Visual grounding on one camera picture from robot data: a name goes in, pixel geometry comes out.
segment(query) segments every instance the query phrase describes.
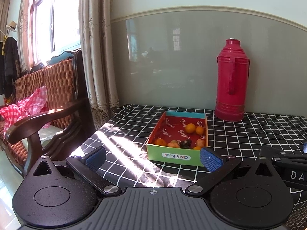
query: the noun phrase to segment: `thermos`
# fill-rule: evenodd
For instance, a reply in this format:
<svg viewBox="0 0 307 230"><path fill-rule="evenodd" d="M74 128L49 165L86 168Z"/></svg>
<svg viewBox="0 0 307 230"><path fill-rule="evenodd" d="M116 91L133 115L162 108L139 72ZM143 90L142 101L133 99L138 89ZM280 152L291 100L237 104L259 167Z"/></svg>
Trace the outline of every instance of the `thermos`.
<svg viewBox="0 0 307 230"><path fill-rule="evenodd" d="M226 40L217 56L218 79L215 115L226 121L241 121L244 115L250 60L237 39Z"/></svg>

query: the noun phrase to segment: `beige curtain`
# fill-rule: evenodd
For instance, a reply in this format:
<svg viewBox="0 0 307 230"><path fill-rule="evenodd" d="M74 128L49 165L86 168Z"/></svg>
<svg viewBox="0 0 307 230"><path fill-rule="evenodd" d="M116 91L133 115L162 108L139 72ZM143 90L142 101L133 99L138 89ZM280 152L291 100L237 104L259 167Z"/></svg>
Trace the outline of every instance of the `beige curtain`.
<svg viewBox="0 0 307 230"><path fill-rule="evenodd" d="M119 106L113 67L110 0L79 0L79 28L87 92L98 129Z"/></svg>
<svg viewBox="0 0 307 230"><path fill-rule="evenodd" d="M3 33L7 32L7 15L9 13L10 0L0 0L0 29ZM4 34L0 32L0 41L4 41Z"/></svg>
<svg viewBox="0 0 307 230"><path fill-rule="evenodd" d="M34 65L32 35L30 25L30 8L32 0L21 0L17 22L17 44L21 71L30 70Z"/></svg>

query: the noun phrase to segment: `box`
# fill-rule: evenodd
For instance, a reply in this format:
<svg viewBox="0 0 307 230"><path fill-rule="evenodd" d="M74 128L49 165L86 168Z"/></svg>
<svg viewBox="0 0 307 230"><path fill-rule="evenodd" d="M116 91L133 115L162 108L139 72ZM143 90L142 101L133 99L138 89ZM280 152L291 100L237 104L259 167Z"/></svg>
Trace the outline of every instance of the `box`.
<svg viewBox="0 0 307 230"><path fill-rule="evenodd" d="M204 135L199 136L196 133L187 134L185 132L185 126L189 123L193 123L196 127L202 126L205 129ZM193 147L196 146L197 139L204 139L206 147L208 147L208 124L206 114L166 111L159 119L146 142L149 160L203 167L199 158L200 150L154 145L152 143L156 138L162 138L167 143L172 140L184 141L191 139L191 146Z"/></svg>

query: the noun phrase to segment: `white floor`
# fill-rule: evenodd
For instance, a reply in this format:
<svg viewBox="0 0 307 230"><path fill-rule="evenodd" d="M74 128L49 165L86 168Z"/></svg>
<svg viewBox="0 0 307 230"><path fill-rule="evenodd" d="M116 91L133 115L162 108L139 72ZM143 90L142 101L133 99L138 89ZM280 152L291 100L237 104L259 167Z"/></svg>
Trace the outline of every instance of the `white floor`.
<svg viewBox="0 0 307 230"><path fill-rule="evenodd" d="M22 177L0 149L0 230L16 230L20 227L12 209L12 198L21 182Z"/></svg>

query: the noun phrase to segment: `white cushion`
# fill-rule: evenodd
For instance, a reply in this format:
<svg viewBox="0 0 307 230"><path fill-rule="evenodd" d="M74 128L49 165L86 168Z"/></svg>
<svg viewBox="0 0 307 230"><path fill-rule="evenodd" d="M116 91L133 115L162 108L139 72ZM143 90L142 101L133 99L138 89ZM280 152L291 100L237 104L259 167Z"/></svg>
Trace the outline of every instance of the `white cushion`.
<svg viewBox="0 0 307 230"><path fill-rule="evenodd" d="M38 134L41 142L41 146L44 148L55 136L61 133L63 130L61 128L50 125L48 128L40 129ZM28 150L28 141L26 138L21 140L25 148Z"/></svg>

